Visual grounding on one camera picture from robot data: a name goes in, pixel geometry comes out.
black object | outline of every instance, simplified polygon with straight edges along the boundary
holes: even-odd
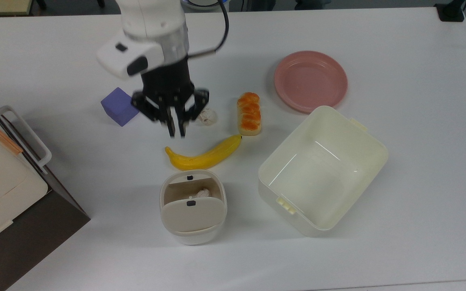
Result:
[[[438,17],[443,22],[463,22],[465,19],[461,5],[465,0],[453,0],[449,4],[435,4],[438,10]]]
[[[115,48],[119,50],[120,52],[124,52],[128,49],[127,46],[124,46],[121,42],[118,42]]]
[[[148,68],[148,60],[143,55],[137,59],[135,59],[130,65],[127,66],[127,74],[129,76],[134,76],[135,74],[146,70]]]
[[[170,113],[174,107],[177,114],[181,137],[186,135],[185,125],[195,120],[208,104],[209,92],[195,89],[190,80],[188,57],[177,63],[155,68],[141,74],[143,90],[134,92],[131,104],[152,121],[168,125],[168,132],[174,137],[176,127]],[[186,102],[194,96],[194,105],[185,109]]]

floor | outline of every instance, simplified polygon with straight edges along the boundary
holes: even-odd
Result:
[[[45,2],[48,7],[44,11],[38,7],[37,3],[34,2],[31,9],[32,15],[120,14],[120,8],[116,4],[115,0],[105,0],[105,8],[100,8],[96,0],[45,0]],[[242,2],[243,0],[231,0],[229,3],[229,11],[240,11]],[[448,3],[449,0],[331,0],[331,3],[326,5],[326,9],[432,7],[437,2]],[[293,10],[295,5],[296,2],[294,0],[276,0],[274,10]]]

black cable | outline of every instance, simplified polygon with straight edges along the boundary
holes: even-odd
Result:
[[[203,57],[204,55],[211,55],[212,53],[216,53],[222,45],[224,45],[224,42],[226,42],[226,38],[228,37],[228,32],[229,32],[229,18],[228,18],[228,12],[226,11],[226,7],[224,7],[224,2],[222,0],[218,0],[218,5],[220,5],[220,9],[222,9],[222,14],[224,15],[224,24],[225,24],[225,29],[224,29],[224,35],[222,36],[222,40],[218,44],[216,48],[212,48],[211,50],[206,50],[202,52],[197,52],[192,55],[189,55],[188,58],[191,59],[193,57]]]

white plastic container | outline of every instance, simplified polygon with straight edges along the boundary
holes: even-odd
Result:
[[[258,171],[258,192],[305,236],[333,228],[388,159],[384,145],[355,120],[322,106]]]
[[[200,190],[209,197],[196,197]],[[226,193],[218,177],[207,170],[191,170],[170,176],[161,187],[161,221],[185,245],[212,240],[227,213]]]

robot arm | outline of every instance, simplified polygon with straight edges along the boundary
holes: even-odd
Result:
[[[196,90],[189,77],[188,33],[179,0],[116,2],[122,11],[123,30],[98,50],[98,61],[122,79],[141,74],[144,88],[133,94],[132,105],[150,120],[167,124],[171,137],[175,133],[170,113],[173,107],[181,136],[185,136],[186,124],[204,109],[209,93]],[[217,48],[196,57],[218,50],[227,36],[226,10],[222,0],[218,2],[225,15],[226,33]],[[194,105],[186,110],[185,105],[192,96]]]

